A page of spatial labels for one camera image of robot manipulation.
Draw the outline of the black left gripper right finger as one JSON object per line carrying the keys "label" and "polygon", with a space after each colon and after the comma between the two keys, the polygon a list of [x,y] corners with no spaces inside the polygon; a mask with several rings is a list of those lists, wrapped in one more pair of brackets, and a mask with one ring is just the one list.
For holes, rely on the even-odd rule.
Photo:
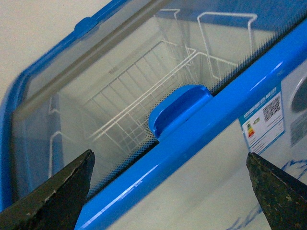
{"label": "black left gripper right finger", "polygon": [[272,230],[307,228],[307,185],[260,155],[248,153],[253,192]]}

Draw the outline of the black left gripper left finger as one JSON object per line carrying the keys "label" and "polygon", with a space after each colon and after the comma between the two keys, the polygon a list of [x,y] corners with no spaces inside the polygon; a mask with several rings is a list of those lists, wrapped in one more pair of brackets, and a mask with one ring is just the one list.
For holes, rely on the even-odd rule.
{"label": "black left gripper left finger", "polygon": [[90,190],[95,163],[88,149],[0,214],[2,230],[72,230]]}

